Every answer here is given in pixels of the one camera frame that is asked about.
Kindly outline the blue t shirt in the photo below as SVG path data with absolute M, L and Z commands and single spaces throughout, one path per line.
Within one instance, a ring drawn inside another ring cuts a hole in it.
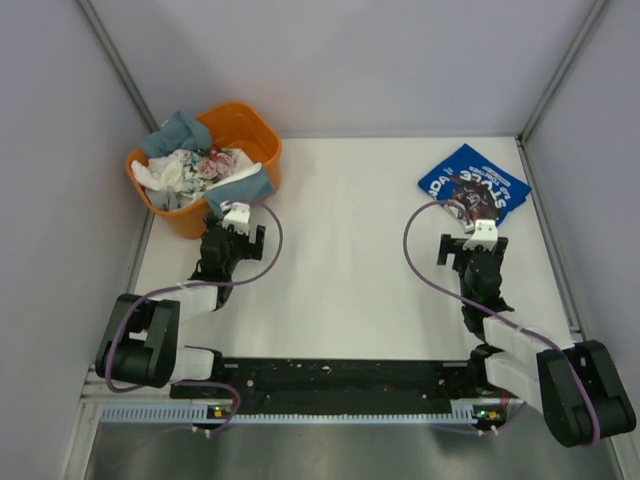
M 466 232 L 477 220 L 494 220 L 499 226 L 522 205 L 531 187 L 502 170 L 468 144 L 425 174 L 418 187 L 454 216 Z

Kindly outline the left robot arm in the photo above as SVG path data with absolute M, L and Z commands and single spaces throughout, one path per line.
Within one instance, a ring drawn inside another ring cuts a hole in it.
M 226 387 L 227 374 L 216 366 L 220 354 L 205 347 L 179 346 L 180 325 L 221 309 L 237 283 L 239 262 L 263 257 L 266 227 L 249 225 L 248 213 L 205 216 L 200 258 L 188 280 L 148 296 L 125 293 L 114 304 L 95 360 L 103 379 L 161 388 L 192 381 L 205 396 Z

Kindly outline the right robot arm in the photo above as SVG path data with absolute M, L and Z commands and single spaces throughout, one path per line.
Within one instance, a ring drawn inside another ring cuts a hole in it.
M 464 325 L 480 341 L 466 372 L 469 388 L 481 396 L 498 388 L 516 395 L 565 447 L 634 431 L 635 410 L 604 344 L 561 342 L 516 322 L 501 296 L 507 245 L 505 237 L 491 247 L 449 234 L 440 238 L 437 262 L 457 273 Z

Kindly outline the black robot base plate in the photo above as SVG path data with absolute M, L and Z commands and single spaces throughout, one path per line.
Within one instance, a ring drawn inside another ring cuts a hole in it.
M 240 394 L 241 414 L 447 414 L 456 400 L 487 399 L 496 387 L 473 383 L 466 362 L 226 357 L 214 382 Z

